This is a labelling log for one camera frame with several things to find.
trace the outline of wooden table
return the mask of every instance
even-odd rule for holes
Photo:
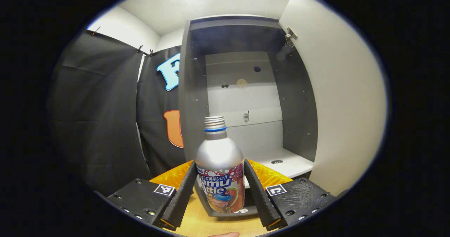
[[[207,237],[226,232],[239,232],[239,237],[254,237],[267,232],[262,226],[258,215],[229,217],[219,220],[217,217],[209,217],[201,205],[200,199],[194,190],[191,195],[181,227],[176,231],[167,230],[188,237]]]

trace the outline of aluminum bottle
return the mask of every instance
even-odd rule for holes
[[[206,139],[198,148],[195,163],[211,208],[220,213],[241,210],[245,202],[241,150],[227,137],[223,116],[205,118]]]

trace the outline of white ceiling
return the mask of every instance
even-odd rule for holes
[[[281,18],[289,0],[125,0],[119,6],[160,36],[184,27],[186,20],[221,14]]]

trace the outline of open cabinet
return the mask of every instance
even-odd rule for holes
[[[285,35],[278,20],[264,17],[187,22],[179,73],[186,160],[195,158],[204,140],[204,117],[223,115],[228,137],[244,158],[290,178],[312,170],[318,127],[314,92]],[[257,213],[246,180],[245,185],[246,214]],[[200,182],[195,187],[210,216],[238,216],[212,211]]]

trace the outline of finger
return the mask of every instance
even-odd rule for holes
[[[238,232],[227,232],[224,234],[211,235],[208,237],[239,237],[239,233]]]

